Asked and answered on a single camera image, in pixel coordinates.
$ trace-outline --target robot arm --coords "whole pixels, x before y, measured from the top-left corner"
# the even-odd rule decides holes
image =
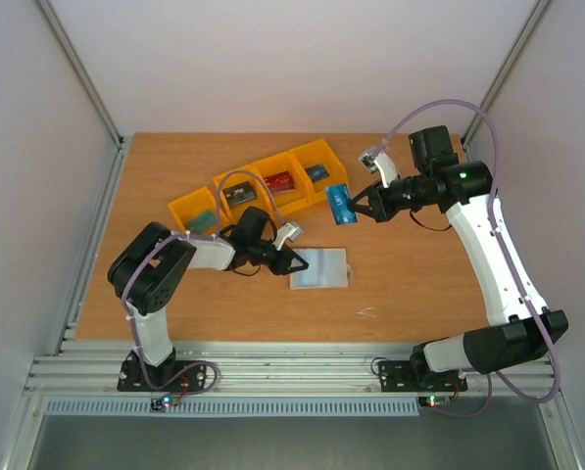
[[[262,239],[268,223],[272,224],[274,233],[271,241]],[[186,270],[235,270],[247,262],[266,265],[275,275],[307,269],[309,265],[305,260],[285,244],[288,240],[296,240],[302,233],[294,222],[276,230],[265,211],[250,207],[244,211],[238,224],[224,229],[222,235],[202,236],[187,232],[184,237],[163,246],[153,261],[143,267],[130,287],[126,301],[127,319],[135,329],[133,333],[139,343],[134,353],[141,354],[148,375],[160,385],[180,368],[174,360],[174,347],[168,334],[166,306]],[[165,226],[152,222],[114,261],[108,279],[119,298],[138,266],[171,235]],[[137,373],[137,368],[128,366],[127,360],[122,371]]]
[[[547,347],[525,301],[531,301],[541,312],[540,317],[554,342],[566,331],[568,323],[562,310],[549,310],[527,276],[504,224],[499,198],[493,202],[498,225],[493,229],[487,212],[492,184],[487,166],[483,162],[460,164],[444,126],[412,134],[410,142],[414,165],[420,174],[401,179],[393,171],[394,165],[388,163],[387,155],[381,152],[373,160],[369,157],[371,151],[366,151],[360,157],[361,162],[371,172],[378,170],[381,180],[354,197],[349,208],[377,222],[385,222],[402,210],[417,212],[424,206],[438,206],[463,242],[491,325],[416,346],[411,367],[418,384],[425,388],[452,370],[475,369],[488,374],[541,357]],[[386,174],[392,174],[392,179],[386,181]],[[501,233],[508,246],[527,296],[518,292],[496,232]]]

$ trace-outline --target metal floor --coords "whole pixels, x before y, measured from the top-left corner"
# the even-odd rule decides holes
[[[464,399],[464,409],[480,399]],[[474,419],[46,416],[28,467],[70,469],[551,469],[538,406],[495,399]]]

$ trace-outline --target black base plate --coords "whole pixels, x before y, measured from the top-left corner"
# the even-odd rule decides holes
[[[172,357],[167,359],[159,367],[149,366],[149,377],[155,385],[163,385],[169,378],[176,374],[186,365],[197,362],[195,360],[176,360],[174,354]],[[179,377],[174,382],[165,386],[162,390],[156,390],[149,387],[144,379],[144,374],[139,363],[139,358],[132,352],[122,363],[120,369],[121,377],[118,380],[118,391],[119,392],[172,392],[181,393],[185,390],[185,381]],[[204,365],[197,365],[188,369],[183,375],[189,381],[187,386],[187,392],[199,392],[205,388],[205,381],[207,380],[207,367]]]
[[[419,387],[414,380],[414,373],[408,360],[381,360],[377,362],[379,369],[379,382],[381,392],[454,392],[455,386],[443,378],[440,378],[432,387],[424,389]],[[450,377],[458,384],[460,392],[468,390],[466,380],[458,377],[457,371],[443,373],[444,377]]]

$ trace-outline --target wooden tabletop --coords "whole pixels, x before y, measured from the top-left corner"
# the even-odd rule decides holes
[[[359,164],[378,134],[136,134],[91,279],[78,339],[130,339],[119,300],[107,281],[116,257],[150,221],[177,229],[168,202],[224,171],[324,137],[349,172],[351,194],[377,175]],[[454,136],[454,147],[462,153]],[[388,154],[414,174],[406,135]],[[328,203],[291,214],[305,230],[297,247],[344,247],[354,278],[346,289],[291,291],[287,276],[263,269],[245,278],[230,272],[188,271],[169,304],[173,340],[420,342],[486,325],[483,299],[455,231],[432,232],[406,212],[377,224],[337,226]],[[436,208],[419,213],[443,227]]]

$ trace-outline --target blue card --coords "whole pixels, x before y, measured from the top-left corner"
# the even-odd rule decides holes
[[[336,184],[324,188],[327,193],[327,200],[331,206],[331,213],[337,225],[347,223],[358,223],[358,217],[349,209],[351,195],[346,184]]]

